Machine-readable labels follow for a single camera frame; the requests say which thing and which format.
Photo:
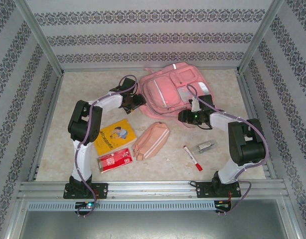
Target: beige floor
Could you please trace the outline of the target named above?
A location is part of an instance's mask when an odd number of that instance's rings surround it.
[[[215,105],[228,113],[246,118],[246,111],[233,70],[202,70],[215,96]],[[138,78],[145,71],[79,72],[65,73],[60,95],[54,112],[37,181],[68,181],[74,163],[73,144],[67,131],[74,106],[78,100],[95,100],[115,87],[127,74]],[[139,109],[127,115],[123,109],[114,109],[102,117],[101,127],[128,118],[137,136],[156,120]],[[171,134],[165,146],[153,158],[134,161],[126,166],[100,173],[96,163],[97,153],[92,148],[91,167],[94,181],[155,181],[155,180],[209,180],[216,170],[229,159],[228,135],[219,129],[204,131],[187,129],[178,123],[164,120]],[[215,139],[217,148],[197,156],[203,171],[199,172],[183,151],[183,145],[194,145]],[[247,170],[242,179],[265,179],[262,167]]]

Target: cartoon illustration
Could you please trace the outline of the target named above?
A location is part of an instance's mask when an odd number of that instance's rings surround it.
[[[112,131],[112,134],[110,135],[110,138],[122,138],[126,139],[128,135],[128,132],[125,129],[122,129],[120,126],[116,127],[114,131]]]

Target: marker pen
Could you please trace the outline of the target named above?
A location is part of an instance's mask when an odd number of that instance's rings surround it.
[[[191,158],[191,160],[193,161],[195,166],[197,167],[198,171],[202,171],[203,170],[202,167],[198,164],[198,162],[196,161],[196,159],[193,156],[193,154],[191,153],[191,151],[189,151],[188,147],[186,147],[186,145],[184,145],[183,148],[186,151],[186,153],[188,154],[188,156]]]

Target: red marker cap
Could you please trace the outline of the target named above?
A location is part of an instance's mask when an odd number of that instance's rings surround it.
[[[203,170],[201,165],[199,165],[198,163],[196,163],[196,167],[197,167],[198,171],[202,171]]]

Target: patterned wallpaper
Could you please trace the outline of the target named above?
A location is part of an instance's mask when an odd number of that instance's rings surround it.
[[[306,238],[306,0],[287,0],[244,72]]]
[[[237,67],[272,0],[29,0],[64,69]]]
[[[12,0],[0,0],[0,237],[59,80]]]

